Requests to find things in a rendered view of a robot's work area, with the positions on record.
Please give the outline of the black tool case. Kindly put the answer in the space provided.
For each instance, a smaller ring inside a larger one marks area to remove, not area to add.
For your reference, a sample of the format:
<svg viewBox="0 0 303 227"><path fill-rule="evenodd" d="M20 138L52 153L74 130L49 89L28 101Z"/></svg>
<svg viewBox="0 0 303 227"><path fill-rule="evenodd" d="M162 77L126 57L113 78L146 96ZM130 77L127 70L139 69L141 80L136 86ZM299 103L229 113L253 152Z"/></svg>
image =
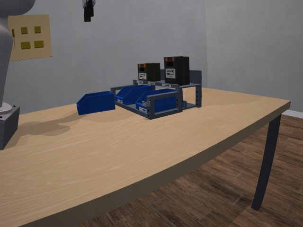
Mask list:
<svg viewBox="0 0 303 227"><path fill-rule="evenodd" d="M165 83L190 85L189 57L164 57Z"/></svg>

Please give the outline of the dark green tool case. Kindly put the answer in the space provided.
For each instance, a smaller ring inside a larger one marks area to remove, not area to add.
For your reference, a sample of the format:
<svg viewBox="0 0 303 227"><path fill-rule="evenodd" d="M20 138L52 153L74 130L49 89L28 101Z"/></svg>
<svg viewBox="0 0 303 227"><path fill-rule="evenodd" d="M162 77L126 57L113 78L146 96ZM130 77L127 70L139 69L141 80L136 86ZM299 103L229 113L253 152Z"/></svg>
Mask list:
<svg viewBox="0 0 303 227"><path fill-rule="evenodd" d="M138 64L138 79L144 81L161 81L160 63Z"/></svg>

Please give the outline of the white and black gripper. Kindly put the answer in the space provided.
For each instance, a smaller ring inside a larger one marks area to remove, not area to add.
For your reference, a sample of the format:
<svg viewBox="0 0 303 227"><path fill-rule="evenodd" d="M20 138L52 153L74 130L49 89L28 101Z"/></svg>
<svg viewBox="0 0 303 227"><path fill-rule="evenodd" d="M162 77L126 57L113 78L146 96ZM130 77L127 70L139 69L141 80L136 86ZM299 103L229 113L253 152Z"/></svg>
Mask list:
<svg viewBox="0 0 303 227"><path fill-rule="evenodd" d="M95 0L82 0L82 5L84 8L84 22L90 22L91 17L94 16L93 7L95 5Z"/></svg>

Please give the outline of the grey shelf rack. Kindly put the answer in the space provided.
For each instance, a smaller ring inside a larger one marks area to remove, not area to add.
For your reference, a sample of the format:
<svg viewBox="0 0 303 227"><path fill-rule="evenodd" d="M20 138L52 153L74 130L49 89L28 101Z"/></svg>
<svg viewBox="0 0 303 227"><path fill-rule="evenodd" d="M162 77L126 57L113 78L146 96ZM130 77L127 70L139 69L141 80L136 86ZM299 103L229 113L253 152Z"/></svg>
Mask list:
<svg viewBox="0 0 303 227"><path fill-rule="evenodd" d="M189 70L189 73L190 73L190 85L179 86L177 84L165 83L164 69L161 69L160 70L161 81L153 82L153 81L144 81L144 80L133 79L133 85L111 87L110 92L114 93L114 98L115 98L116 90L121 90L123 87L137 86L138 83L151 85L151 86L153 86L153 90L155 90L155 86L175 88L176 91L174 91L174 92L146 96L147 102L144 102L144 101L142 101L142 102L143 102L143 106L147 107L147 113L136 109L136 104L124 105L122 103L115 101L115 105L122 107L126 110L129 110L133 113L136 113L140 116L143 116L145 118L148 118L150 120L172 115L172 114L177 114L177 113L182 112L182 110L185 110L185 109L189 109L189 108L193 108L193 107L197 107L197 108L202 107L202 71L201 70ZM182 89L187 88L187 87L196 87L196 104L187 103L187 101L185 101L185 100L182 101ZM174 97L174 96L176 97L176 108L155 113L154 100L168 98L168 97ZM116 98L115 98L115 100L116 100Z"/></svg>

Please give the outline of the blue bin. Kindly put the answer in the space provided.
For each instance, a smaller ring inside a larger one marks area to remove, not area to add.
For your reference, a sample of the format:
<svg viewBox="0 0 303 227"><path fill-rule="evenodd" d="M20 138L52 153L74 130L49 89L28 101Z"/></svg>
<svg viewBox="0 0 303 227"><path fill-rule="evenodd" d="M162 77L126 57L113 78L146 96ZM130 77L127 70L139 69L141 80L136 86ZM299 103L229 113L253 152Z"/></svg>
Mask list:
<svg viewBox="0 0 303 227"><path fill-rule="evenodd" d="M161 94L161 93L167 93L167 92L173 92L175 89L159 89L159 90L152 90L152 91L146 91L138 100L137 100L137 109L140 111L143 111L147 113L147 107L143 106L142 101L147 102L146 96L155 95L155 94ZM166 111L170 109L176 108L176 97L168 97L163 99L154 100L154 110L155 113Z"/></svg>
<svg viewBox="0 0 303 227"><path fill-rule="evenodd" d="M79 115L115 110L114 93L110 91L85 94L77 103Z"/></svg>
<svg viewBox="0 0 303 227"><path fill-rule="evenodd" d="M137 85L123 87L116 95L116 101L124 105L132 105L143 95L145 91L152 91L153 86Z"/></svg>

